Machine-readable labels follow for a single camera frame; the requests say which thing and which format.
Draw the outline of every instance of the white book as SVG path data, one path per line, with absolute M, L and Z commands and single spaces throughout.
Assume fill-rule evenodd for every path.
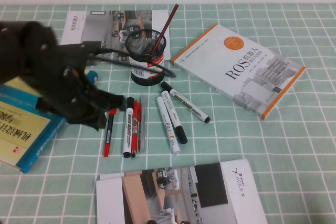
M 172 62 L 261 119 L 305 70 L 305 66 L 218 24 Z

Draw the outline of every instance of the green checkered tablecloth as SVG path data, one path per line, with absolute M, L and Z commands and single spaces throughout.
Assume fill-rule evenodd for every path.
M 37 20 L 60 40 L 69 10 L 169 9 L 173 5 L 0 6 L 2 20 Z M 149 97 L 148 144 L 124 159 L 124 113 L 102 157 L 104 131 L 65 125 L 28 174 L 0 165 L 0 220 L 6 224 L 96 223 L 99 174 L 247 158 L 270 224 L 336 223 L 336 4 L 181 5 L 170 25 L 175 56 L 214 23 L 307 67 L 265 121 L 189 77 L 166 79 L 212 118 L 204 124 L 175 103 L 189 142 L 170 154 L 156 97 L 117 66 L 94 67 L 100 89 Z

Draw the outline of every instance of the red pen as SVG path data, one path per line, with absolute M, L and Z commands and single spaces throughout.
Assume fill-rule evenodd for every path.
M 136 100 L 133 109 L 133 129 L 132 129 L 132 158 L 135 159 L 138 151 L 138 122 L 139 122 L 140 103 Z
M 109 111 L 109 118 L 107 122 L 107 131 L 106 131 L 105 146 L 104 146 L 104 157 L 108 157 L 110 154 L 113 119 L 114 119 L 114 115 L 116 114 L 116 112 L 117 112 L 116 109 Z

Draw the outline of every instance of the pen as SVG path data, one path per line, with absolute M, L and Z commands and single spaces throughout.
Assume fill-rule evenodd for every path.
M 164 124 L 164 127 L 166 128 L 173 154 L 179 154 L 181 152 L 180 147 L 178 146 L 178 143 L 177 143 L 177 140 L 176 140 L 176 135 L 175 135 L 174 130 L 173 130 L 173 125 L 172 125 L 172 122 L 170 121 L 166 106 L 164 105 L 163 98 L 158 97 L 156 99 L 156 101 L 157 101 L 157 104 L 158 104 L 159 109 L 160 109 L 163 124 Z
M 117 109 L 109 111 L 109 118 L 107 122 L 107 131 L 106 131 L 105 146 L 104 146 L 104 157 L 108 157 L 110 154 L 113 119 L 114 119 L 114 115 L 116 114 L 116 112 L 117 112 Z
M 140 96 L 140 125 L 139 125 L 139 151 L 143 152 L 145 150 L 145 125 L 146 125 L 146 114 L 147 114 L 147 96 Z
M 135 159 L 138 150 L 138 122 L 139 122 L 140 103 L 136 100 L 134 102 L 133 110 L 133 127 L 132 127 L 132 159 Z
M 198 118 L 200 118 L 203 122 L 210 122 L 210 117 L 205 114 L 202 110 L 200 110 L 196 105 L 194 105 L 191 101 L 189 101 L 186 97 L 178 93 L 175 89 L 173 89 L 168 83 L 163 81 L 161 83 L 161 88 L 168 91 L 168 93 L 175 97 L 180 103 L 186 106 L 191 112 L 193 112 Z
M 132 127 L 133 127 L 133 106 L 134 98 L 127 98 L 126 124 L 124 132 L 123 155 L 128 158 L 131 156 Z
M 188 142 L 188 139 L 184 133 L 184 130 L 182 128 L 180 119 L 177 115 L 177 112 L 175 110 L 175 107 L 173 105 L 172 99 L 170 99 L 170 95 L 168 91 L 162 90 L 161 96 L 163 98 L 164 104 L 166 105 L 166 108 L 168 110 L 170 119 L 172 120 L 172 123 L 175 127 L 175 134 L 177 136 L 177 139 L 181 144 L 186 144 Z

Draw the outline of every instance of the white marker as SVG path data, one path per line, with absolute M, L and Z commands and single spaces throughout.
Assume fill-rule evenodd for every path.
M 172 97 L 175 97 L 180 103 L 186 106 L 191 112 L 193 112 L 198 118 L 200 118 L 203 122 L 210 122 L 210 117 L 205 114 L 202 110 L 200 110 L 196 105 L 194 105 L 191 101 L 189 101 L 186 97 L 178 93 L 175 89 L 173 89 L 168 83 L 163 81 L 161 83 L 161 87 L 168 91 Z
M 134 98 L 127 98 L 126 120 L 125 120 L 125 134 L 124 134 L 124 157 L 130 157 L 132 152 L 132 128 L 133 128 L 133 106 Z
M 172 122 L 170 121 L 168 111 L 166 109 L 166 106 L 164 105 L 164 101 L 162 97 L 158 97 L 156 101 L 157 101 L 157 104 L 159 105 L 161 117 L 163 120 L 164 127 L 167 130 L 167 134 L 168 134 L 168 138 L 169 138 L 169 142 L 170 142 L 170 146 L 172 148 L 173 154 L 179 154 L 181 152 L 180 147 L 178 146 L 176 136 L 174 133 L 174 129 L 173 129 L 173 125 L 172 125 Z
M 175 133 L 177 136 L 177 139 L 179 140 L 179 142 L 181 144 L 186 144 L 188 142 L 188 139 L 184 133 L 184 130 L 182 128 L 180 119 L 177 115 L 177 112 L 175 110 L 175 107 L 173 105 L 172 99 L 170 99 L 170 95 L 168 93 L 168 91 L 166 90 L 162 90 L 161 91 L 161 96 L 163 98 L 164 104 L 166 105 L 166 108 L 168 110 L 170 119 L 173 122 L 173 125 L 175 127 Z

